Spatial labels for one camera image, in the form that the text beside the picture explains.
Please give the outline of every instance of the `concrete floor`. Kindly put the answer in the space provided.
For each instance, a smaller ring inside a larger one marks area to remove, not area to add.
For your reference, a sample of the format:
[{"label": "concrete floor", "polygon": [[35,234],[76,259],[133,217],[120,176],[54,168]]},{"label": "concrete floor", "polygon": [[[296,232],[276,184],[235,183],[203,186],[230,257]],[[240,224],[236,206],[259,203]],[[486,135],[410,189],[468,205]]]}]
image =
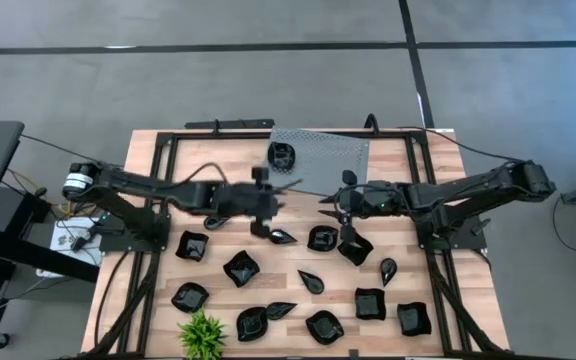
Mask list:
[{"label": "concrete floor", "polygon": [[[418,41],[576,40],[576,1],[409,1]],[[0,47],[281,41],[405,41],[394,0],[0,0]],[[422,50],[436,127],[543,164],[576,187],[576,49]],[[215,118],[284,127],[420,125],[407,50],[0,55],[0,120],[109,162],[130,133]],[[498,161],[462,151],[470,174]],[[73,157],[23,141],[12,168],[56,197]],[[576,358],[576,253],[555,238],[555,197],[485,214],[493,276],[513,350]],[[560,207],[576,246],[576,206]],[[18,271],[18,293],[34,283]],[[0,359],[79,350],[93,287],[71,281],[9,305],[16,336]],[[68,326],[55,323],[68,319]]]}]

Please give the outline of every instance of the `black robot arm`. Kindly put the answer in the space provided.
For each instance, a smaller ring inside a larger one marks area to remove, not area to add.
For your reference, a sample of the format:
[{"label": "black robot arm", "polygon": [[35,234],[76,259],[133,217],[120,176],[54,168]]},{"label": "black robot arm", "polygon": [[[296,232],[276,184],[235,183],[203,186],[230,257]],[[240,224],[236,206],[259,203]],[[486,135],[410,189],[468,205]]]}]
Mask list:
[{"label": "black robot arm", "polygon": [[150,197],[192,215],[220,217],[251,216],[254,235],[265,237],[269,222],[280,208],[275,195],[280,191],[267,183],[268,170],[253,168],[254,183],[226,181],[179,183],[159,180],[101,163],[74,163],[63,187],[66,199],[94,203],[123,220],[126,228],[148,239],[155,235],[157,216],[150,208],[135,207],[118,193]]},{"label": "black robot arm", "polygon": [[[344,235],[352,236],[352,218],[409,216],[439,237],[450,237],[473,216],[511,201],[539,202],[555,192],[543,167],[532,161],[509,161],[487,173],[444,184],[369,181],[355,184],[353,174],[344,174],[348,185],[322,203],[335,203],[343,210],[320,211],[337,217]],[[449,202],[463,200],[457,204]]]}]

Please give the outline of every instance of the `wooden tabletop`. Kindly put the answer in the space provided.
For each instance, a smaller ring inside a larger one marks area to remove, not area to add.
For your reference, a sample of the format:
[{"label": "wooden tabletop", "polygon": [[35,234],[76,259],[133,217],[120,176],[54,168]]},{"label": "wooden tabletop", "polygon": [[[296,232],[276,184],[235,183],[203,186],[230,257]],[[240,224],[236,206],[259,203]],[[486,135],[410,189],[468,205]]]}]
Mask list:
[{"label": "wooden tabletop", "polygon": [[[158,131],[133,132],[126,171],[148,175]],[[453,137],[452,130],[445,134]],[[438,182],[465,176],[459,149],[453,143],[429,134],[429,146]],[[220,164],[231,182],[251,181],[250,168],[264,160],[268,140],[183,140],[176,157],[174,180],[190,175],[205,162]],[[421,159],[420,150],[417,159]],[[163,161],[167,158],[164,150]],[[425,179],[423,164],[419,161],[422,181]],[[165,164],[161,166],[163,177]],[[217,179],[216,171],[206,169],[196,179]],[[368,163],[368,179],[411,181],[404,142],[398,139],[372,140]],[[135,205],[143,199],[127,197]],[[282,201],[287,205],[273,219],[272,228],[281,228],[299,242],[291,245],[273,245],[249,233],[249,219],[232,219],[218,231],[209,232],[202,226],[203,217],[192,217],[172,209],[173,225],[168,249],[162,254],[157,277],[150,333],[146,349],[148,357],[179,357],[184,355],[177,336],[177,323],[185,323],[190,316],[172,306],[170,299],[186,282],[196,282],[210,293],[206,313],[226,324],[228,335],[224,356],[347,356],[349,349],[359,350],[362,356],[441,355],[442,348],[437,328],[435,307],[430,279],[423,252],[417,247],[414,224],[405,217],[383,217],[358,220],[357,232],[375,247],[365,263],[352,265],[336,250],[317,253],[306,248],[308,232],[316,225],[338,227],[337,222],[323,216],[317,209],[324,209],[319,197],[291,192]],[[179,238],[184,230],[202,232],[210,236],[208,250],[199,263],[175,256]],[[261,272],[247,285],[237,289],[225,275],[222,265],[241,250],[259,264]],[[473,252],[453,251],[455,269],[461,287],[462,300],[480,327],[501,347],[507,347],[506,334],[495,296],[488,266]],[[93,347],[94,323],[101,295],[111,270],[120,254],[109,254],[103,260],[90,315],[83,338],[82,351]],[[379,264],[391,257],[398,264],[395,278],[386,286],[387,318],[385,321],[362,321],[355,318],[354,292],[357,287],[382,288]],[[133,255],[120,266],[111,284],[108,299],[101,313],[101,330],[104,334],[123,309]],[[325,282],[321,295],[312,295],[304,287],[297,269],[316,274]],[[286,317],[269,323],[268,332],[261,339],[240,343],[237,341],[235,321],[238,314],[253,306],[265,306],[274,301],[295,302],[299,305]],[[405,337],[401,335],[396,307],[400,303],[421,301],[428,306],[432,335]],[[453,347],[459,348],[453,312],[446,302]],[[319,310],[329,310],[342,323],[345,336],[330,346],[318,344],[309,334],[305,319]],[[128,349],[136,347],[141,308],[133,317]]]}]

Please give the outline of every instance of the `perforated metal sheet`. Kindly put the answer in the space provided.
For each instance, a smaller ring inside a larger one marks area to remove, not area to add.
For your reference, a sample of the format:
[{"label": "perforated metal sheet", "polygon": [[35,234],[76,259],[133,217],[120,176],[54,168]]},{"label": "perforated metal sheet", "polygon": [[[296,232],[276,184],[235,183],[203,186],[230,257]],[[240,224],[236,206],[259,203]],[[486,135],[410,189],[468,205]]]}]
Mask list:
[{"label": "perforated metal sheet", "polygon": [[292,190],[328,196],[345,186],[341,181],[344,170],[352,170],[357,175],[359,184],[366,182],[370,140],[315,131],[273,128],[270,141],[292,145],[297,155],[290,174],[273,171],[269,166],[269,180],[274,186],[303,179]]}]

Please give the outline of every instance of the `potted plant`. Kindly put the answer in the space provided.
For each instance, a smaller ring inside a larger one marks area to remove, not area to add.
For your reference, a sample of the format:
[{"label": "potted plant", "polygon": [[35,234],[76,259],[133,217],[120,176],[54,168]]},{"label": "potted plant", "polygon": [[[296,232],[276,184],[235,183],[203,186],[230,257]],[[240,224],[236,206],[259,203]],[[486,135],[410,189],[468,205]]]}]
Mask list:
[{"label": "potted plant", "polygon": [[222,331],[224,325],[212,316],[206,318],[204,309],[192,314],[189,323],[177,326],[181,329],[179,340],[187,351],[187,358],[211,360],[221,357],[222,340],[226,337]]}]

